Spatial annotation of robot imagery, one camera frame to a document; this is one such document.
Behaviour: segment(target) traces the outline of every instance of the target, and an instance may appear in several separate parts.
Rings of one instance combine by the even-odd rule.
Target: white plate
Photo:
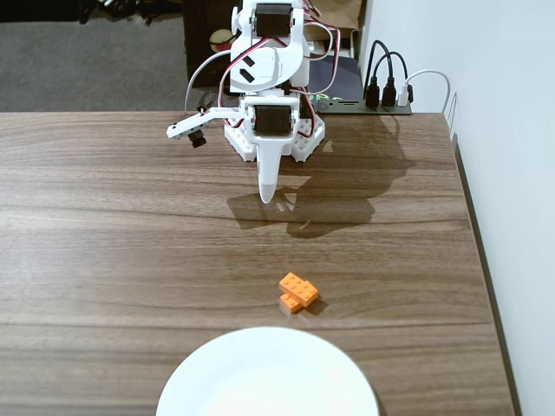
[[[356,364],[317,336],[249,328],[203,345],[173,372],[156,416],[378,416]]]

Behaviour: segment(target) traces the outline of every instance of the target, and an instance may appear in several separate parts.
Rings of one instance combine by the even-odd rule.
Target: wooden table
[[[384,415],[513,414],[441,115],[325,117],[269,205],[221,125],[165,137],[183,117],[0,114],[0,414],[154,415],[195,348],[257,325],[342,348]],[[292,318],[289,271],[323,297]]]

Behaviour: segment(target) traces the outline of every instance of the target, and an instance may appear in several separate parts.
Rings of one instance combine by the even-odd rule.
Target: lego brick
[[[296,314],[299,310],[301,310],[303,308],[303,305],[301,305],[291,296],[283,293],[279,297],[279,308],[281,308],[281,310],[283,310],[283,312],[286,315],[293,315],[293,314]]]
[[[310,282],[304,281],[293,273],[289,273],[279,282],[279,288],[305,308],[318,298],[318,290]]]

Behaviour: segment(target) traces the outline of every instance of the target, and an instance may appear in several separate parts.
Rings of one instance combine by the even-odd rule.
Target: white robotic arm
[[[282,155],[306,161],[325,134],[304,87],[309,80],[301,0],[244,0],[232,15],[241,35],[232,45],[231,91],[244,94],[239,107],[213,107],[167,129],[169,138],[188,135],[193,147],[206,143],[200,129],[225,119],[225,137],[244,161],[258,163],[258,189],[266,204],[278,183]],[[223,80],[220,85],[219,105]]]

